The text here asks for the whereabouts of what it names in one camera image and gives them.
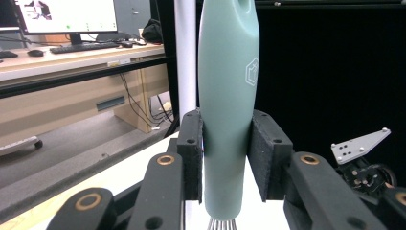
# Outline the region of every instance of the monitor screen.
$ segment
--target monitor screen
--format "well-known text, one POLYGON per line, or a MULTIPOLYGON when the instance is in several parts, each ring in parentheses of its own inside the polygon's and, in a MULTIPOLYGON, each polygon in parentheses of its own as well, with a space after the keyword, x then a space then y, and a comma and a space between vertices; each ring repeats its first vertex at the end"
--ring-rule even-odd
POLYGON ((18 21, 10 0, 0 1, 0 33, 18 32, 18 21))
POLYGON ((116 33, 113 0, 14 0, 25 35, 116 33))

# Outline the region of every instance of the cable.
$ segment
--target cable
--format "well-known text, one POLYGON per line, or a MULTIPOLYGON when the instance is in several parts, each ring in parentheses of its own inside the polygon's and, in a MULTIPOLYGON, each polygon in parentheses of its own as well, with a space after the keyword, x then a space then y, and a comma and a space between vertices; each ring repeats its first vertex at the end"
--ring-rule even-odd
MULTIPOLYGON (((148 99, 148 104, 149 104, 149 113, 151 114, 151 117, 154 120, 161 120, 163 118, 167 118, 167 116, 165 116, 165 112, 159 112, 157 114, 153 114, 152 113, 152 107, 151 107, 151 98, 148 99)), ((171 116, 173 114, 172 110, 168 110, 168 115, 171 116)))
POLYGON ((91 36, 90 34, 87 34, 90 38, 92 38, 92 39, 95 39, 96 40, 96 38, 94 38, 93 36, 91 36))
POLYGON ((167 114, 167 111, 164 109, 164 106, 162 105, 161 98, 159 97, 159 95, 157 95, 157 97, 158 97, 159 104, 161 105, 162 110, 163 110, 164 113, 165 113, 165 116, 167 116, 168 120, 170 120, 170 121, 172 122, 172 120, 170 119, 170 117, 169 117, 168 114, 167 114))
POLYGON ((385 180, 387 182, 389 182, 394 187, 397 186, 396 176, 395 176, 394 172, 391 169, 389 169, 389 167, 387 167, 384 164, 374 164, 374 165, 371 165, 370 167, 380 170, 384 174, 385 180))
POLYGON ((138 35, 136 35, 136 34, 127 34, 127 35, 130 35, 131 38, 134 38, 133 36, 135 36, 135 38, 137 39, 137 41, 134 41, 134 40, 133 40, 132 42, 133 42, 134 44, 139 45, 139 46, 146 46, 146 45, 147 45, 146 40, 143 39, 142 37, 140 37, 140 36, 138 36, 138 35))
POLYGON ((13 42, 27 42, 29 44, 38 44, 38 45, 45 45, 45 46, 49 46, 52 44, 60 44, 60 42, 53 42, 53 41, 48 41, 47 43, 43 43, 43 42, 38 42, 38 41, 31 41, 29 40, 27 37, 23 36, 24 39, 16 39, 16 38, 10 38, 10 37, 6 37, 6 36, 0 36, 0 38, 6 39, 4 41, 13 41, 13 42))
POLYGON ((160 121, 160 122, 158 122, 158 123, 151 121, 151 120, 148 118, 147 114, 144 112, 144 110, 140 107, 140 105, 135 101, 135 99, 132 97, 131 93, 129 92, 128 84, 127 84, 126 79, 125 79, 125 75, 124 75, 124 74, 120 74, 120 77, 121 77, 121 79, 122 79, 122 81, 123 81, 125 90, 126 90, 126 92, 127 92, 129 104, 130 104, 130 106, 131 106, 132 111, 133 111, 135 114, 137 114, 137 116, 140 117, 149 127, 155 127, 155 126, 150 125, 149 123, 155 124, 155 125, 157 125, 157 126, 161 125, 165 120, 160 121), (145 117, 147 118, 147 120, 146 120, 143 116, 141 116, 141 115, 135 110, 135 108, 132 106, 133 103, 131 102, 131 100, 133 101, 133 103, 137 104, 137 106, 138 106, 139 109, 143 112, 143 114, 145 115, 145 117))

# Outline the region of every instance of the wooden desk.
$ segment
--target wooden desk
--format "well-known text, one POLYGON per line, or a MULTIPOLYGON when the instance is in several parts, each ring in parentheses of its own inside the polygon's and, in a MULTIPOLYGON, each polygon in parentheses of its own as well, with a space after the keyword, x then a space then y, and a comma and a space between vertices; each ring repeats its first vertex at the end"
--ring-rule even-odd
MULTIPOLYGON (((14 51, 19 57, 4 59, 0 63, 0 86, 98 70, 111 61, 138 61, 164 53, 163 46, 150 44, 132 49, 111 48, 61 55, 52 54, 49 47, 38 49, 47 51, 44 57, 29 57, 28 50, 21 49, 14 51)), ((124 75, 129 92, 146 115, 137 105, 133 107, 144 120, 146 116, 150 118, 148 98, 169 90, 166 65, 124 75)), ((125 101, 112 107, 115 114, 138 129, 150 132, 150 126, 129 106, 122 79, 109 76, 0 99, 0 146, 94 116, 101 112, 97 109, 98 103, 118 97, 124 97, 125 101)))
MULTIPOLYGON (((120 193, 144 178, 149 159, 158 153, 166 151, 169 138, 128 157, 109 169, 5 222, 0 225, 0 229, 46 229, 48 223, 63 203, 70 196, 87 188, 102 187, 110 190, 113 195, 120 193)), ((237 228, 248 230, 260 226, 260 229, 289 229, 282 206, 282 201, 261 202, 259 190, 247 160, 244 175, 244 198, 241 213, 236 218, 237 228)), ((204 203, 199 205, 197 201, 186 202, 185 221, 187 230, 206 230, 209 219, 204 203)))

